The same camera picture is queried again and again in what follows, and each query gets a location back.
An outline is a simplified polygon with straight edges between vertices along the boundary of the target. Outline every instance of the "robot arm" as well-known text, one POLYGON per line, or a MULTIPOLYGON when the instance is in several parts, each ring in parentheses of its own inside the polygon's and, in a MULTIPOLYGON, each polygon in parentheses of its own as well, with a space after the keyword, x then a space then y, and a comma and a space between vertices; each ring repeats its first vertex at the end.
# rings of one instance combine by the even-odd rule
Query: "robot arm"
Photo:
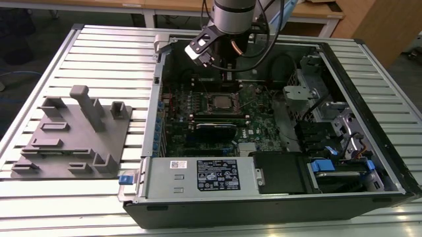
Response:
MULTIPOLYGON (((271 20, 271 22, 279 23, 276 29, 282 29, 286 24, 296 2, 298 0, 288 0, 280 6, 280 12, 271 20)), ((255 5, 255 0, 214 0, 212 23, 208 24, 184 49, 198 65, 216 67, 214 65, 216 58, 220 59, 220 64, 235 64, 234 61, 239 56, 239 51, 246 52, 250 34, 264 34, 264 30, 252 30, 255 5)))

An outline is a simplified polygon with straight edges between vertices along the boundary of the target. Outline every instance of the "wooden cabinet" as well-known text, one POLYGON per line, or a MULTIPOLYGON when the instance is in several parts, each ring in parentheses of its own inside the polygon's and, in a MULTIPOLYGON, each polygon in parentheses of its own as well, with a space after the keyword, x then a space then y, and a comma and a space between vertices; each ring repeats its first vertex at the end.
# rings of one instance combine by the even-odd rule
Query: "wooden cabinet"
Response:
POLYGON ((345 12, 333 38, 362 39, 385 67, 422 30, 422 0, 337 0, 345 12))

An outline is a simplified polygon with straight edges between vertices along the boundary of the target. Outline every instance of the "power supply label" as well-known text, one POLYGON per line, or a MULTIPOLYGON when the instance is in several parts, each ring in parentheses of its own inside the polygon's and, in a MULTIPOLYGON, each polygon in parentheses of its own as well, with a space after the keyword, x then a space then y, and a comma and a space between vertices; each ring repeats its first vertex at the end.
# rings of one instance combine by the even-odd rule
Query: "power supply label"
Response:
POLYGON ((235 159, 198 160, 199 191, 240 190, 238 161, 235 159))

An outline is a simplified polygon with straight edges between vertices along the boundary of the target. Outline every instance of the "3d printed holder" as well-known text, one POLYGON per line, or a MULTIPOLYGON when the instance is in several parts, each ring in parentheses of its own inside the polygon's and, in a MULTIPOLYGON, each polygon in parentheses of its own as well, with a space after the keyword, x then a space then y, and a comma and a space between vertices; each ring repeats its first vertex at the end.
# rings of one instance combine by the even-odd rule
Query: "3d printed holder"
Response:
POLYGON ((101 106, 75 85, 69 96, 79 105, 47 97, 45 113, 31 142, 12 167, 13 178, 113 178, 118 176, 132 108, 123 102, 101 106))

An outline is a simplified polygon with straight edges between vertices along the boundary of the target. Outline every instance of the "slotted aluminum surface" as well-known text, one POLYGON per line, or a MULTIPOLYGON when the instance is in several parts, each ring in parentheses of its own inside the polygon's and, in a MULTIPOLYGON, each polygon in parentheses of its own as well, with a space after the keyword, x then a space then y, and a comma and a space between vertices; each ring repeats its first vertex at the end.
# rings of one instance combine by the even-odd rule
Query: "slotted aluminum surface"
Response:
MULTIPOLYGON (((9 143, 1 156, 0 236, 382 236, 421 235, 422 199, 395 208, 382 208, 346 221, 215 227, 203 229, 143 230, 118 201, 116 180, 9 181, 11 167, 19 160, 43 117, 36 108, 45 96, 63 96, 65 103, 73 84, 87 85, 101 104, 123 100, 135 108, 126 138, 120 170, 136 169, 154 78, 154 40, 156 34, 195 36, 198 31, 85 26, 69 35, 44 74, 45 85, 23 125, 13 124, 9 143)), ((421 114, 365 46, 349 39, 282 36, 280 40, 324 41, 330 44, 366 103, 395 145, 409 169, 422 183, 421 114)))

